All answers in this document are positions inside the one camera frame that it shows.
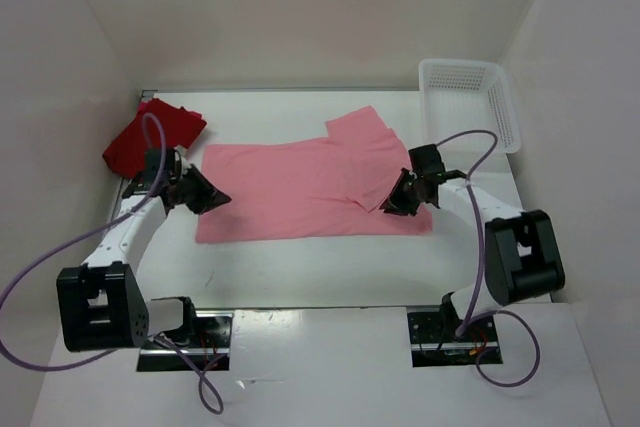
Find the magenta t shirt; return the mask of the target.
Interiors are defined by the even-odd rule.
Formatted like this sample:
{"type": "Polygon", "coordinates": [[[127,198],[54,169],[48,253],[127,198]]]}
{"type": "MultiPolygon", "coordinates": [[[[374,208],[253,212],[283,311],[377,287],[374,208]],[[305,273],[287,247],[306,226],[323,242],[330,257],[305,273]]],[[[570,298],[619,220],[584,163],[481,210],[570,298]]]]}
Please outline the magenta t shirt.
{"type": "Polygon", "coordinates": [[[148,101],[140,101],[138,109],[137,109],[137,113],[138,114],[143,114],[145,112],[145,110],[147,109],[148,106],[148,101]]]}

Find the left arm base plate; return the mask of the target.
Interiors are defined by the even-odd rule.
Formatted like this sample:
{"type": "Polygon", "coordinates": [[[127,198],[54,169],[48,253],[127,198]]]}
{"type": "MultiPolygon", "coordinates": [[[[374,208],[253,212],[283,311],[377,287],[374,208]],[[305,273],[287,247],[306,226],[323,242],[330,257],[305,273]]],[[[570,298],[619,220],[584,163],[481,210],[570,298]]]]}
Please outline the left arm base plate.
{"type": "MultiPolygon", "coordinates": [[[[164,335],[191,362],[203,370],[213,362],[212,371],[228,371],[234,313],[200,309],[187,327],[164,335]]],[[[136,371],[140,373],[186,372],[190,367],[171,347],[147,341],[139,351],[136,371]]]]}

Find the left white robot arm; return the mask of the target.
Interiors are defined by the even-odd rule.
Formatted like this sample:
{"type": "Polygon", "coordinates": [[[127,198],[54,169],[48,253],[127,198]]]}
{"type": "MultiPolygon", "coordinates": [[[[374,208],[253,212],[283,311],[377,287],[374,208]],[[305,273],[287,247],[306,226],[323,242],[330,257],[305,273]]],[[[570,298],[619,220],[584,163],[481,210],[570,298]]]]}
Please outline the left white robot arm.
{"type": "Polygon", "coordinates": [[[152,148],[124,189],[118,223],[78,267],[56,279],[66,348],[71,352],[140,348],[151,335],[150,302],[136,271],[171,210],[203,215],[232,201],[180,153],[152,148]]]}

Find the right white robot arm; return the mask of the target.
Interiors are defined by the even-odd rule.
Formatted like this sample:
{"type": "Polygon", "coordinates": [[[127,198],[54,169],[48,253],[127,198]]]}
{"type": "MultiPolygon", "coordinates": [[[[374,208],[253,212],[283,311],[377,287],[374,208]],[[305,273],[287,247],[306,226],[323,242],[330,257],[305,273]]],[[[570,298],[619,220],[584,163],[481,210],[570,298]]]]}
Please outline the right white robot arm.
{"type": "Polygon", "coordinates": [[[415,216],[431,205],[476,230],[478,273],[473,284],[443,297],[439,329],[460,340],[474,321],[501,308],[564,288],[566,275],[551,218],[542,210],[524,211],[475,186],[469,173],[449,170],[434,144],[409,151],[380,209],[415,216]]]}

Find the light pink t shirt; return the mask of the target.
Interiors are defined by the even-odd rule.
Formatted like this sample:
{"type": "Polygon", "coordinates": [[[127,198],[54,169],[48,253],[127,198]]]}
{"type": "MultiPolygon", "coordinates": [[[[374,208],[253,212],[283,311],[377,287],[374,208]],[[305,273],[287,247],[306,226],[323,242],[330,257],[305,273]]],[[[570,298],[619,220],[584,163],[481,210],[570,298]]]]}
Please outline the light pink t shirt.
{"type": "Polygon", "coordinates": [[[292,143],[208,145],[201,171],[231,201],[199,218],[196,242],[429,233],[426,208],[407,217],[381,208],[409,156],[376,110],[325,126],[326,136],[292,143]]]}

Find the dark red t shirt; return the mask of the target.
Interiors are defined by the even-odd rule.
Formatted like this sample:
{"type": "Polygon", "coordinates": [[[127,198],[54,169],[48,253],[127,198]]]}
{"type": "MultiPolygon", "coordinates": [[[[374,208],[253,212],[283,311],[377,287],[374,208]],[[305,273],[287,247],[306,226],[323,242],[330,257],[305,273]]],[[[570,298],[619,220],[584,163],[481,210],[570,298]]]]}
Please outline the dark red t shirt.
{"type": "Polygon", "coordinates": [[[144,134],[145,113],[153,114],[160,121],[168,148],[190,148],[207,125],[200,113],[174,107],[157,98],[151,99],[145,112],[137,113],[102,154],[107,167],[125,179],[132,179],[142,170],[143,156],[149,147],[161,146],[157,126],[152,121],[146,123],[147,135],[144,134]]]}

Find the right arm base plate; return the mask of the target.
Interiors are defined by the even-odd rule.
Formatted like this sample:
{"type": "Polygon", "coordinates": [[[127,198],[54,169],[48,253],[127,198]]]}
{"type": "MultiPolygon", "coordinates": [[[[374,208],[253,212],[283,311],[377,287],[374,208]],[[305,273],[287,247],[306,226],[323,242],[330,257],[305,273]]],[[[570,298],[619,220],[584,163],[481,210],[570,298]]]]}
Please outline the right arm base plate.
{"type": "Polygon", "coordinates": [[[414,368],[503,363],[492,317],[471,324],[462,337],[445,326],[435,306],[409,308],[406,317],[414,368]]]}

